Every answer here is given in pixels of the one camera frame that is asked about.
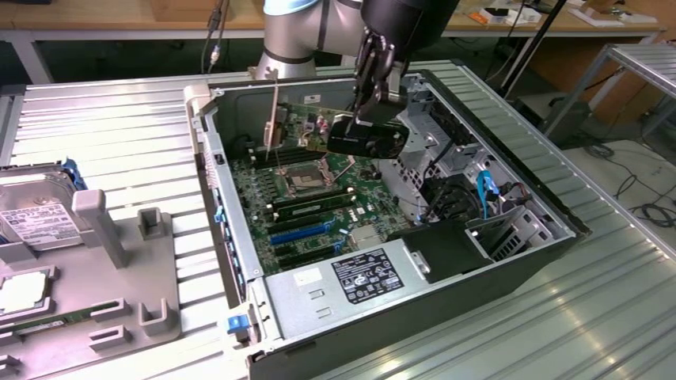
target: ribbed metal surface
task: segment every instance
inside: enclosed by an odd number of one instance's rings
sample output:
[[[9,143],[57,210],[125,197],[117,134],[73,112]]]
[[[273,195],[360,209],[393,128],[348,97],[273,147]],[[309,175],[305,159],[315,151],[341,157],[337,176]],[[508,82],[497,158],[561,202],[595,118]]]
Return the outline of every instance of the ribbed metal surface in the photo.
[[[476,78],[439,76],[593,234],[515,294],[319,378],[673,378],[672,260]]]
[[[611,45],[608,56],[671,97],[676,97],[676,46],[672,44]]]
[[[323,378],[672,378],[673,262],[471,74],[448,62],[413,68],[432,70],[467,101],[595,234],[513,295]],[[348,70],[323,71],[339,73]],[[108,192],[115,219],[148,205],[175,217],[185,337],[67,378],[105,378],[111,371],[124,378],[228,378],[235,370],[223,368],[219,356],[216,318],[225,299],[181,104],[183,88],[204,78],[28,89],[12,163],[44,162],[67,154],[79,160],[89,187]],[[244,74],[208,78],[213,83],[247,80]]]

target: blue clip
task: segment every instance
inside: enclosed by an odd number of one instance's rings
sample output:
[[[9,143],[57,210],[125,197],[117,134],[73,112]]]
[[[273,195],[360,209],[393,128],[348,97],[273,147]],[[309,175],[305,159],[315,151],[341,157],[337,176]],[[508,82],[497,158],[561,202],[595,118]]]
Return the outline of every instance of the blue clip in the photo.
[[[61,167],[71,172],[75,188],[77,190],[87,190],[87,184],[84,183],[83,176],[80,176],[80,171],[77,170],[77,164],[75,161],[71,158],[65,158],[65,162],[61,164]]]
[[[216,223],[225,223],[225,209],[223,206],[219,206],[216,209],[216,213],[213,214],[213,221]]]
[[[236,333],[237,331],[247,330],[249,328],[249,318],[247,315],[236,315],[228,318],[228,334]]]

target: wooden workbench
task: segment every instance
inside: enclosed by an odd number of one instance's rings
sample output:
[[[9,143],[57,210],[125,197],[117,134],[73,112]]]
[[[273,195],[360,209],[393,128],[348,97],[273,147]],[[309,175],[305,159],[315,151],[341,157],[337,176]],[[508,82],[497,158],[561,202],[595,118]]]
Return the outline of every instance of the wooden workbench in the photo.
[[[0,29],[13,28],[13,17],[17,12],[17,5],[11,2],[0,2]]]
[[[472,9],[469,0],[463,10]],[[56,0],[49,6],[17,5],[12,19],[16,29],[203,29],[204,22],[156,21],[149,0]],[[228,10],[228,29],[263,29],[263,0],[232,0]],[[516,31],[535,32],[540,24],[519,26]],[[508,31],[509,25],[481,25],[465,14],[456,13],[448,30]],[[599,29],[563,10],[552,25],[552,32],[597,32]],[[659,24],[628,24],[615,31],[656,32]]]
[[[263,38],[264,0],[231,0],[224,38]],[[443,36],[499,37],[509,25],[481,25],[467,13],[480,8],[480,0],[463,0]],[[149,0],[55,0],[49,6],[0,3],[0,39],[13,44],[35,84],[52,78],[35,45],[40,40],[199,40],[205,37],[204,22],[156,21]],[[532,37],[541,26],[516,27],[513,36]],[[595,28],[564,9],[549,29],[551,37],[631,36],[651,42],[659,24],[631,24],[621,28]]]

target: power supply label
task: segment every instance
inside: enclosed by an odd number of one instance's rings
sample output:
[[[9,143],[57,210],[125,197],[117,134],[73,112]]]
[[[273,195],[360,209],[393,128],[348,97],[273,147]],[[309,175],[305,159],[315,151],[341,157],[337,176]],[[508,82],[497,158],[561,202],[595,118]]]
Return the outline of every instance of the power supply label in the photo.
[[[336,261],[333,271],[345,297],[355,305],[404,287],[383,249]]]

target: hard drive label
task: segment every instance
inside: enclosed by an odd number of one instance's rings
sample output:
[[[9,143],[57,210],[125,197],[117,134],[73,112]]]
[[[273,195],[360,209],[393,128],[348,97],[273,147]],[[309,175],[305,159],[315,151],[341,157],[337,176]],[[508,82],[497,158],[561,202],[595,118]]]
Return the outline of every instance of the hard drive label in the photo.
[[[61,203],[0,211],[4,224],[28,245],[76,238],[77,227]]]

